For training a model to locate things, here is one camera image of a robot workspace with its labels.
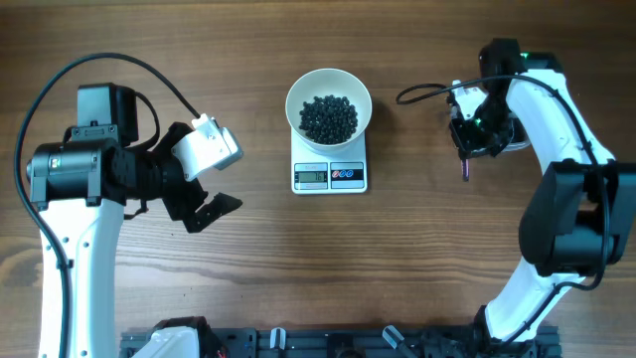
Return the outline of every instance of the black beans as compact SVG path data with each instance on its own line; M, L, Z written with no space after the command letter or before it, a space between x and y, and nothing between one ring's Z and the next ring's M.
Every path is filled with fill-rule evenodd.
M302 103L299 128L305 135L319 144L346 142L356 132L358 113L356 107L345 96L314 96L312 103Z

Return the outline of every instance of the white bowl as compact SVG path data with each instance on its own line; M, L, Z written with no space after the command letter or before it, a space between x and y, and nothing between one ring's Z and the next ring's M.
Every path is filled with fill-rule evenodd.
M299 129L304 101L311 103L314 96L324 97L332 94L336 97L346 96L349 103L356 107L358 113L358 126L356 132L346 142L339 144L318 144L305 135L305 131ZM287 94L285 112L291 128L299 134L300 138L311 148L318 151L338 151L356 140L365 132L369 120L371 120L371 96L360 80L348 72L337 69L320 69L305 74L298 79Z

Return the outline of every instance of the cable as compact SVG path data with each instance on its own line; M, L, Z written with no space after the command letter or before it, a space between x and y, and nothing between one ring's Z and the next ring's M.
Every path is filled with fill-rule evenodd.
M150 100L148 100L148 98L140 92L136 92L135 95L139 99L141 99L141 101L146 103L146 105L148 106L148 109L150 109L150 111L152 112L152 116L155 120L155 134L150 139L146 140L145 142L128 148L128 150L132 152L141 153L141 152L145 152L146 150L152 148L153 145L157 144L157 141L159 141L159 134L161 132L161 128L159 126L159 117L157 116L157 112L155 111L155 108L150 103Z
M603 175L602 175L602 172L601 172L601 168L598 165L598 161L596 160L596 156L594 156L594 153L592 151L591 142L587 140L587 137L585 136L583 128L580 126L580 123L578 122L578 119L576 118L576 115L574 114L574 111L572 110L572 108L569 106L569 104L567 104L567 102L565 101L565 99L563 99L563 97L560 95L560 93L558 93L558 90L553 89L548 84L546 84L544 82L541 82L541 81L539 81L537 79L528 77L528 76L498 75L498 76L492 76L492 77L486 77L486 78L482 78L482 79L467 81L465 83L461 83L461 84L458 84L458 85L455 85L455 86L451 86L451 87L435 90L435 91L432 91L432 92L429 92L429 93L425 93L425 94L417 96L417 97L401 100L401 98L405 94L407 94L407 93L409 93L409 92L411 92L413 90L426 89L426 88L438 88L438 86L439 86L439 84L425 84L425 85L413 86L413 87L410 87L408 89L405 89L405 90L401 91L396 97L396 103L397 104L410 104L410 103L414 103L414 102L417 102L417 101L420 101L420 100L423 100L423 99L431 98L431 97L439 95L439 94L443 94L443 93L447 93L447 92L452 93L452 91L455 90L455 89L460 89L460 88L463 88L463 87L466 87L466 86L471 86L471 85L483 84L483 83L486 83L486 82L496 81L496 80L520 80L520 81L526 81L526 82L532 83L534 85L537 85L537 86L541 87L542 89L546 90L554 98L556 98L556 100L560 103L560 105L563 107L563 109L565 109L565 111L567 112L567 115L569 116L569 119L571 120L572 124L574 125L574 129L576 130L576 134L578 135L578 138L581 141L581 145L583 147L583 150L585 151L585 154L587 154L587 157L589 157L589 160L591 162L592 168L593 168L593 170L594 170L594 172L596 174L596 179L598 181L598 189L599 189L600 195L601 195L601 206L602 206L602 210L603 210L603 234L602 234L602 241L601 241L600 263L599 263L599 266L598 266L598 272L594 276L594 281L591 284L589 284L589 285L576 283L576 282L571 282L571 281L561 282L559 284L556 284L555 287L553 288L553 290L548 295L548 297L544 300L544 302L541 304L539 309L537 309L535 311L535 313L531 316L531 318L527 322L525 322L524 325L521 328L519 328L512 336L510 336L505 342L503 342L501 345L499 345L496 350L490 352L491 354L495 354L498 351L501 351L503 348L505 348L506 346L508 346L511 343L513 343L515 341L515 339L517 339L519 336L521 336L526 330L530 329L530 327L533 325L533 323L535 323L535 321L537 321L539 316L542 315L542 313L550 305L552 300L560 293L560 291L563 288L572 287L572 288L576 288L576 289L580 289L580 290L584 290L584 291L591 291L591 290L597 288L600 285L601 281L603 280L603 276L605 275L605 267L607 266L607 258L606 257L607 257L608 246L609 246L609 220L610 220L609 198L608 198L608 195L607 195L607 188L605 187L605 183L604 183Z
M47 92L49 92L51 87L64 74L66 74L68 71L70 71L74 67L88 61L99 60L99 59L122 60L122 61L126 61L146 69L148 72L150 72L159 80L161 80L161 82L164 85L166 85L168 89L172 91L172 93L181 101L181 103L196 118L200 117L199 113L196 112L195 109L186 101L186 99L177 90L177 88L175 88L174 85L172 85L170 81L168 81L168 79L166 79L163 75L161 75L159 71L155 70L152 66L146 64L145 62L141 60L135 59L131 56L116 54L116 53L92 54L92 55L79 58L71 62L70 64L66 65L63 69L61 69L57 74L55 74L49 80L49 82L44 86L42 91L40 91L40 94L38 94L38 97L31 105L31 108L29 108L29 111L25 115L25 118L22 121L22 124L20 125L20 130L18 131L18 138L16 140L16 149L15 149L14 158L13 158L13 174L14 174L14 180L16 182L16 188L18 190L18 195L20 196L20 199L22 200L22 204L24 204L25 208L27 209L27 212L29 213L33 221L36 223L36 225L38 225L38 227L40 228L44 236L47 238L47 241L49 242L51 249L56 255L56 260L58 261L58 269L60 270L60 276L62 279L62 324L61 324L61 331L60 331L60 357L61 358L67 357L67 351L69 349L69 331L70 331L69 312L71 310L71 279L70 279L70 273L69 273L69 264L68 264L66 255L64 254L64 250L62 249L62 245L60 244L60 241L58 240L58 238L56 238L56 235L53 233L51 228L49 228L49 226L44 221L44 219L42 219L40 214L33 208L33 206L31 206L31 203L29 202L27 191L25 190L24 185L22 183L22 163L21 163L22 147L24 144L24 138L27 133L27 128L29 126L29 123L31 122L31 118L33 117L33 114L38 108L38 105L40 105L40 102L42 102L42 99L47 94Z

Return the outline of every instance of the digital kitchen scale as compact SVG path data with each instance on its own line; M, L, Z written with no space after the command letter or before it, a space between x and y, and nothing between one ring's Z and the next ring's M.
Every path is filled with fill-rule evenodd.
M366 192L365 133L340 151L320 152L292 130L291 190L299 195Z

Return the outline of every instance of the wooden surface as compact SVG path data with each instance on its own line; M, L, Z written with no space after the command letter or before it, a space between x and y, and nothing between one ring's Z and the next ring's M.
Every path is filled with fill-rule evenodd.
M397 107L396 94L476 78L479 50L493 37L516 37L525 50L558 55L599 140L635 161L634 14L628 2L593 1L0 8L0 356L35 356L40 335L41 247L11 175L15 135L46 80L70 60L115 51L149 62L198 111L231 128L245 151L229 169L201 177L206 190L244 200L204 233L186 235L160 202L124 224L117 334L184 315L205 315L218 327L467 323L519 261L518 223L540 168L528 149L471 161L463 183L443 98ZM285 96L300 76L324 67L353 73L374 98L365 195L298 197L289 189ZM139 68L91 63L47 96L25 157L75 123L78 85L103 82L145 93L164 132L191 119ZM149 137L152 120L140 108ZM548 317L560 327L565 357L636 355L631 239L600 289L569 293Z

